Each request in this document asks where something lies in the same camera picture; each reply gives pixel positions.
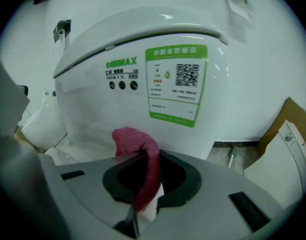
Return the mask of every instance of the brand logo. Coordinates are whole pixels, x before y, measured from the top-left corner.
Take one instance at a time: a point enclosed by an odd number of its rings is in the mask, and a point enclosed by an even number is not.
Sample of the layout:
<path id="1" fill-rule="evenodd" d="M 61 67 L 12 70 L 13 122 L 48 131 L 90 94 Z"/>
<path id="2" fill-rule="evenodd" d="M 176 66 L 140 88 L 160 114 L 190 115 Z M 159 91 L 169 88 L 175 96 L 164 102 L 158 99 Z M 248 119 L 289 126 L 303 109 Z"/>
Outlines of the brand logo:
<path id="1" fill-rule="evenodd" d="M 115 68 L 127 65 L 136 65 L 136 64 L 137 64 L 137 57 L 121 58 L 106 63 L 106 67 L 109 69 L 109 68 Z"/>

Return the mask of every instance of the toilet tank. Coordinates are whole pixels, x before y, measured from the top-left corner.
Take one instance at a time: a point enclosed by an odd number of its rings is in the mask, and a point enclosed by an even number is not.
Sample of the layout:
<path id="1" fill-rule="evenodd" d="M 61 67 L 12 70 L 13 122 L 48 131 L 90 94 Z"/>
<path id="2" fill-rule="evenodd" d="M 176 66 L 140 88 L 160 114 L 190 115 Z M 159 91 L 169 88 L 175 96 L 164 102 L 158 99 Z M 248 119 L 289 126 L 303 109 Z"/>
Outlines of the toilet tank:
<path id="1" fill-rule="evenodd" d="M 133 8 L 93 25 L 54 72 L 70 143 L 114 146 L 112 131 L 132 127 L 160 149 L 206 159 L 226 102 L 227 45 L 209 19 L 180 8 Z"/>

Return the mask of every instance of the sticker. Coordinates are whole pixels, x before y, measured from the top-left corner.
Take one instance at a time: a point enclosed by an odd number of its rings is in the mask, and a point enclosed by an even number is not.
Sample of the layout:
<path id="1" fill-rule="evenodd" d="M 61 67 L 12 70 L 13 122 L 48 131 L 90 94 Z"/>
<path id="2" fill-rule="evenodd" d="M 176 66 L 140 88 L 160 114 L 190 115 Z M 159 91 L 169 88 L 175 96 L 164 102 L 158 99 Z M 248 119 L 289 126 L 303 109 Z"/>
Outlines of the sticker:
<path id="1" fill-rule="evenodd" d="M 106 63 L 105 78 L 112 90 L 117 90 L 116 86 L 119 90 L 127 87 L 130 87 L 130 90 L 138 89 L 138 83 L 135 81 L 139 78 L 137 58 L 137 56 L 126 57 Z"/>
<path id="2" fill-rule="evenodd" d="M 204 88 L 208 48 L 180 44 L 145 51 L 149 116 L 193 128 Z"/>

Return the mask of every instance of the toilet bowl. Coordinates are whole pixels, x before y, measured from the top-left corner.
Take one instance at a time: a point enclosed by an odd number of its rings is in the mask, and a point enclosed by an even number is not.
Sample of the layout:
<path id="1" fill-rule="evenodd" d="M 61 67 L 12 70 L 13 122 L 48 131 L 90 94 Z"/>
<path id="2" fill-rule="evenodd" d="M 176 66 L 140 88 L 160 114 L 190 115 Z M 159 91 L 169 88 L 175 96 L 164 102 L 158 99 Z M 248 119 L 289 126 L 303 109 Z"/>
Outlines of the toilet bowl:
<path id="1" fill-rule="evenodd" d="M 300 201 L 306 192 L 306 143 L 297 127 L 286 120 L 265 153 L 243 174 L 283 208 Z"/>

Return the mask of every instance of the toilet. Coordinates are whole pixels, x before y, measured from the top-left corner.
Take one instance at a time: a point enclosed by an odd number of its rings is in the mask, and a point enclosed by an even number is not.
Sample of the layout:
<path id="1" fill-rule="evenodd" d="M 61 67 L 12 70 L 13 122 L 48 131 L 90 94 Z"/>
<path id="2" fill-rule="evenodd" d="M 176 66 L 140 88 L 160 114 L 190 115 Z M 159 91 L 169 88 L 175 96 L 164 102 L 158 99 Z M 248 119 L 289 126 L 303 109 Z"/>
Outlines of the toilet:
<path id="1" fill-rule="evenodd" d="M 306 143 L 297 127 L 285 120 L 258 161 L 243 171 L 286 208 L 306 192 Z"/>
<path id="2" fill-rule="evenodd" d="M 226 104 L 227 47 L 209 19 L 182 8 L 137 7 L 104 18 L 56 66 L 69 148 L 47 154 L 57 165 L 111 158 L 112 132 L 131 127 L 162 150 L 206 160 Z"/>

